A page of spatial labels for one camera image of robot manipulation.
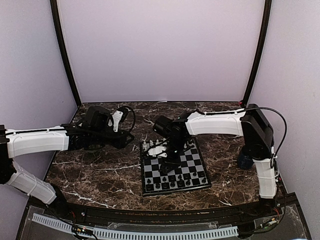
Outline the black queen piece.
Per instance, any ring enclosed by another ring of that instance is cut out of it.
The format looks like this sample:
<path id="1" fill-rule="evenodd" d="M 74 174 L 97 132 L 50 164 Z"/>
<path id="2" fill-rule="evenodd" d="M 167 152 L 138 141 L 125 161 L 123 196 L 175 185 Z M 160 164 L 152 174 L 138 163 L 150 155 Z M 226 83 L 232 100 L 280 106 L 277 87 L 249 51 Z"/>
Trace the black queen piece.
<path id="1" fill-rule="evenodd" d="M 181 179 L 180 181 L 177 182 L 178 187 L 183 187 L 184 181 Z"/>

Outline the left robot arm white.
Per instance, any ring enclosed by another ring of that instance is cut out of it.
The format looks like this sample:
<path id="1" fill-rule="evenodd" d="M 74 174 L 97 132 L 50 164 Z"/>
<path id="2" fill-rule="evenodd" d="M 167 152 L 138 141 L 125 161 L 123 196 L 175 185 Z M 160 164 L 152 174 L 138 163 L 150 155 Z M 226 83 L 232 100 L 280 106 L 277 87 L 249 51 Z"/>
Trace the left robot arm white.
<path id="1" fill-rule="evenodd" d="M 15 158 L 47 152 L 99 150 L 105 146 L 126 147 L 133 139 L 135 124 L 128 130 L 121 124 L 134 110 L 126 105 L 114 112 L 102 106 L 91 106 L 75 123 L 29 130 L 7 129 L 0 126 L 0 183 L 40 200 L 50 206 L 60 218 L 71 213 L 64 195 L 57 186 L 45 182 L 23 169 Z"/>

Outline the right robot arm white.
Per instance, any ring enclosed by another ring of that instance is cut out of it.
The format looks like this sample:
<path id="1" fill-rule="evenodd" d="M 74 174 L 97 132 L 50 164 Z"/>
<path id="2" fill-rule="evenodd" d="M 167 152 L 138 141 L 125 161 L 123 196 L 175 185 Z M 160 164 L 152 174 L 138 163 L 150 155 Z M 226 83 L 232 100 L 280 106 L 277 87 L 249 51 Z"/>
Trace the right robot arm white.
<path id="1" fill-rule="evenodd" d="M 181 165 L 180 155 L 187 142 L 196 136 L 222 135 L 242 139 L 239 159 L 255 165 L 259 184 L 259 197 L 255 213 L 266 217 L 275 208 L 277 175 L 275 167 L 274 130 L 256 104 L 227 111 L 187 111 L 175 119 L 164 115 L 156 118 L 153 131 L 162 136 L 167 144 L 157 146 L 151 155 L 163 157 L 161 170 L 171 172 Z"/>

